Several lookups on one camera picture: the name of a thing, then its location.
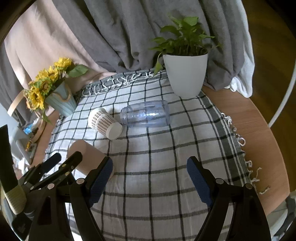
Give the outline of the pink cup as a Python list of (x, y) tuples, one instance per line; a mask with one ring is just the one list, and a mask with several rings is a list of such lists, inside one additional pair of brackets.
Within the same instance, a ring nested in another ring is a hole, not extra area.
[(82, 154), (82, 161), (75, 168), (75, 173), (73, 174), (75, 179), (85, 178), (91, 170), (96, 169), (106, 158), (104, 153), (84, 140), (77, 140), (70, 146), (67, 158), (76, 151)]

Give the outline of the patterned paper cup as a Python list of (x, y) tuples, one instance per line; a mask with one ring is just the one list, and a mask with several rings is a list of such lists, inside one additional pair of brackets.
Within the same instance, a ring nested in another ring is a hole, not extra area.
[(122, 125), (104, 108), (96, 108), (90, 112), (88, 126), (106, 136), (109, 140), (117, 139), (123, 130)]

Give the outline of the white projector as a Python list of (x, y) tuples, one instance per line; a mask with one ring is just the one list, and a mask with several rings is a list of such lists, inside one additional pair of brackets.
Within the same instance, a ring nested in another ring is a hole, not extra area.
[(31, 165), (36, 152), (37, 144), (31, 142), (30, 136), (25, 133), (16, 133), (14, 141), (16, 142), (16, 146), (22, 157), (29, 165)]

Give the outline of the checkered tablecloth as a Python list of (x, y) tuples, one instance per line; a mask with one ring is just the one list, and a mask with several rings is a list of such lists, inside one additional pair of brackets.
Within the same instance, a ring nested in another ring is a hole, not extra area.
[[(106, 240), (193, 240), (208, 208), (186, 169), (191, 156), (229, 184), (256, 182), (231, 118), (204, 93), (189, 99), (176, 96), (164, 71), (107, 77), (83, 87), (76, 100), (74, 113), (58, 120), (45, 156), (60, 153), (65, 160), (70, 146), (84, 140), (111, 157), (114, 175), (92, 208)], [(87, 125), (96, 108), (119, 119), (125, 106), (155, 100), (168, 102), (170, 125), (125, 127), (114, 141)]]

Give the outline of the sunflower bouquet in blue vase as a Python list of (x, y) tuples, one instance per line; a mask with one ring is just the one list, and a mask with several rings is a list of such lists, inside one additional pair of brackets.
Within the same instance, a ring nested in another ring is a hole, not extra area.
[(46, 99), (54, 95), (62, 102), (70, 100), (70, 93), (66, 98), (63, 98), (60, 94), (55, 93), (55, 90), (64, 84), (67, 78), (80, 77), (85, 75), (88, 70), (89, 68), (83, 64), (76, 64), (70, 58), (60, 57), (48, 69), (39, 71), (35, 79), (29, 82), (29, 88), (23, 90), (27, 108), (43, 121), (49, 122), (46, 115), (46, 106), (48, 105)]

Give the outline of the wooden desk lamp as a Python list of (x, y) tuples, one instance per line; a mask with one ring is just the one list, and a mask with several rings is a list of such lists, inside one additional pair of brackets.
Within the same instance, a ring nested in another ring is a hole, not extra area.
[(9, 116), (15, 114), (16, 119), (20, 122), (21, 128), (25, 129), (28, 124), (33, 123), (33, 133), (29, 133), (30, 142), (36, 143), (41, 137), (46, 122), (42, 119), (42, 115), (35, 110), (30, 110), (26, 104), (25, 89), (15, 97), (9, 106), (7, 113)]

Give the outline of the clear plastic jar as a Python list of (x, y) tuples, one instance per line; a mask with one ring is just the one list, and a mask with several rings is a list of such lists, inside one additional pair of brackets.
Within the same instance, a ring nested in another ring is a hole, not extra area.
[(170, 111), (166, 100), (145, 101), (122, 108), (120, 121), (129, 128), (156, 128), (170, 124)]

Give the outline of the pink curtain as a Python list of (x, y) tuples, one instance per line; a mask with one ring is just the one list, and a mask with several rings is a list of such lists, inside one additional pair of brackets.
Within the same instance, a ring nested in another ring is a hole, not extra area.
[(52, 1), (36, 1), (16, 21), (1, 45), (2, 106), (9, 109), (38, 72), (60, 57), (89, 68), (85, 75), (67, 81), (74, 93), (95, 79), (115, 73), (94, 62)]

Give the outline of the grey curtain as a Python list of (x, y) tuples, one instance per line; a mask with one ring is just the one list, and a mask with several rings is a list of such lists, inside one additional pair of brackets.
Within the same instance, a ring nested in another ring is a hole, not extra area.
[(153, 38), (169, 16), (197, 16), (219, 44), (209, 53), (205, 84), (252, 96), (255, 63), (242, 1), (52, 1), (75, 37), (97, 64), (115, 73), (150, 69)]

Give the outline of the green plant in white pot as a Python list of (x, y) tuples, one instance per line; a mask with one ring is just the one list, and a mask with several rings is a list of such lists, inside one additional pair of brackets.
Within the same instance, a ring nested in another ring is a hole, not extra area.
[(164, 70), (175, 95), (188, 99), (200, 93), (208, 65), (208, 54), (215, 36), (203, 29), (197, 16), (176, 18), (169, 16), (172, 25), (161, 27), (161, 33), (171, 33), (173, 38), (155, 37), (151, 48), (158, 53), (154, 75)]

